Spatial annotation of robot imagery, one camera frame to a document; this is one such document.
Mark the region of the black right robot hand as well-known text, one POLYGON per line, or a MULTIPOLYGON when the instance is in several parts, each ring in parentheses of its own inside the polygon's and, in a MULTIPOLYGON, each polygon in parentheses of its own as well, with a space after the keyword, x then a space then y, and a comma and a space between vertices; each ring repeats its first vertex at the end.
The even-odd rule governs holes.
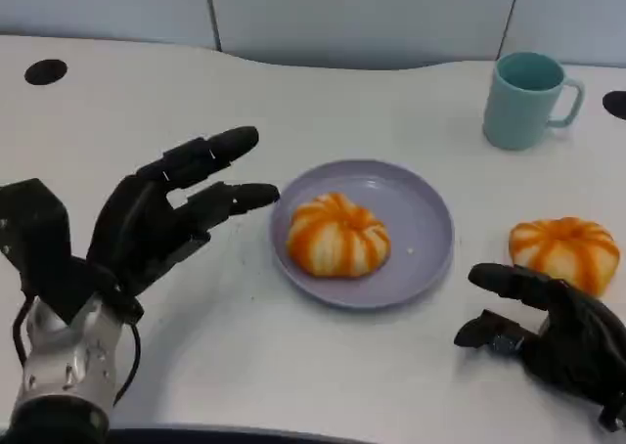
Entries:
POLYGON ((517 359, 544 383, 601 408, 600 426, 625 428, 625 325, 593 296, 563 279, 519 265, 478 263, 475 286, 547 313, 534 333, 490 310, 466 322, 454 344, 517 359))

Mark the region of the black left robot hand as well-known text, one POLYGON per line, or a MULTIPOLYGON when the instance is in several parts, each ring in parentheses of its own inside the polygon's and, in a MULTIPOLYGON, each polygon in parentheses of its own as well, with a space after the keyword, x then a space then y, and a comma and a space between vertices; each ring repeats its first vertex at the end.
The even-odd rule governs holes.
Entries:
POLYGON ((126 324, 143 315, 137 296, 210 240, 210 229, 280 198, 272 184, 216 182, 174 207, 168 195, 229 167, 259 141, 254 126, 196 138, 126 176, 101 210, 87 253, 89 264, 114 279, 102 298, 126 324))

